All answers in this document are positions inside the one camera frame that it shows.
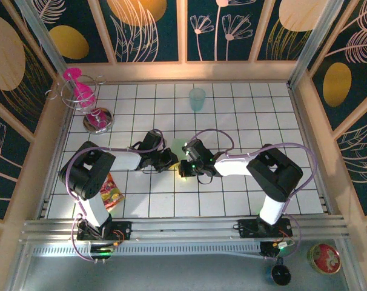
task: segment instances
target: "red tin can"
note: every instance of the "red tin can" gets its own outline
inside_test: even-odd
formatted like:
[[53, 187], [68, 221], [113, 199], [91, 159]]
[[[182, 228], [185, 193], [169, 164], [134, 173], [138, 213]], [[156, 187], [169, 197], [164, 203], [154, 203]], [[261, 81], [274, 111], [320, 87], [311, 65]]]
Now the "red tin can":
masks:
[[321, 274], [331, 275], [341, 269], [338, 251], [328, 244], [316, 244], [308, 252], [308, 261], [314, 270]]

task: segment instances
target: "decorative wallpaper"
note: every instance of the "decorative wallpaper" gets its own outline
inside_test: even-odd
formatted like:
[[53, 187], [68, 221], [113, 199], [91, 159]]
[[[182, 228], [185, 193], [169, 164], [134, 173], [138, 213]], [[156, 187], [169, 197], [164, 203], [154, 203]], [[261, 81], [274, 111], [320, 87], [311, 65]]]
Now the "decorative wallpaper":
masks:
[[188, 61], [246, 61], [264, 0], [188, 0]]
[[117, 62], [178, 61], [176, 0], [100, 0]]
[[367, 215], [367, 112], [338, 140], [343, 160]]
[[332, 129], [367, 97], [367, 0], [361, 0], [312, 78]]
[[323, 46], [326, 44], [328, 38], [331, 36], [333, 30], [335, 29], [335, 27], [337, 26], [337, 23], [339, 22], [339, 20], [341, 19], [343, 12], [345, 11], [345, 9], [347, 8], [349, 2], [351, 0], [344, 0], [341, 9], [339, 11], [339, 13], [337, 14], [336, 18], [334, 19], [332, 26], [330, 26], [330, 29], [328, 30], [326, 36], [324, 37], [324, 39], [321, 42], [320, 47], [317, 49], [316, 53], [314, 54], [314, 56], [312, 56], [312, 59], [310, 61], [310, 63], [307, 66], [307, 69], [310, 70], [311, 67], [314, 65], [314, 63], [316, 62], [316, 59], [318, 58], [319, 54], [322, 51]]
[[327, 0], [276, 0], [258, 61], [296, 60]]
[[0, 103], [34, 132], [52, 78], [0, 3]]
[[66, 63], [108, 62], [87, 0], [31, 2]]
[[4, 218], [30, 143], [0, 118], [0, 219]]

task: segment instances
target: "clear plastic cup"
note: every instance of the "clear plastic cup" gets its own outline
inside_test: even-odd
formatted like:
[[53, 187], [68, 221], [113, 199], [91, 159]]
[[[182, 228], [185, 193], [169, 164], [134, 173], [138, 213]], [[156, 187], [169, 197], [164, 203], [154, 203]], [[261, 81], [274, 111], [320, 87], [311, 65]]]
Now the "clear plastic cup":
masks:
[[201, 88], [194, 88], [189, 92], [190, 107], [194, 112], [202, 109], [205, 102], [205, 91]]

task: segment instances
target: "snack bag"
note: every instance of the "snack bag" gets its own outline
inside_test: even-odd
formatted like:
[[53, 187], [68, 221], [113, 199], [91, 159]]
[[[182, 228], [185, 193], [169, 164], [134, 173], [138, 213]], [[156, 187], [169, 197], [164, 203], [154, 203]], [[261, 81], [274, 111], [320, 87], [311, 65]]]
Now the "snack bag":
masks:
[[100, 194], [101, 198], [103, 199], [104, 206], [108, 211], [113, 209], [117, 203], [124, 199], [124, 195], [121, 194], [117, 188], [111, 173], [108, 173], [108, 176], [100, 189]]

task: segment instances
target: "grid board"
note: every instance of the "grid board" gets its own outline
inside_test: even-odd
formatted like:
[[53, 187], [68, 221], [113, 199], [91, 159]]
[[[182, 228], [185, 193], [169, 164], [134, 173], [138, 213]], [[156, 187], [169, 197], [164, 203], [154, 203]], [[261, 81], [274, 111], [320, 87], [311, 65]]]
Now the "grid board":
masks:
[[[194, 87], [204, 89], [207, 94], [199, 113], [193, 113], [188, 99]], [[208, 128], [231, 135], [235, 149], [230, 153], [253, 152], [266, 143], [303, 144], [284, 83], [102, 85], [97, 106], [114, 112], [114, 126], [103, 135], [91, 135], [83, 128], [84, 116], [76, 112], [58, 170], [87, 140], [99, 146], [127, 147], [142, 141], [152, 128], [163, 131], [168, 147], [174, 138], [189, 140]], [[230, 141], [220, 133], [206, 132], [199, 138], [213, 153], [230, 146]], [[306, 181], [311, 174], [306, 153], [293, 147], [281, 151], [302, 168], [300, 184]], [[202, 185], [195, 177], [181, 178], [177, 170], [144, 172], [111, 172], [125, 194], [125, 199], [111, 211], [113, 218], [257, 215], [265, 198], [251, 176], [214, 178], [211, 184]], [[323, 203], [315, 182], [311, 181], [291, 200], [287, 213], [323, 213]], [[57, 179], [44, 216], [72, 218], [77, 213], [78, 207]]]

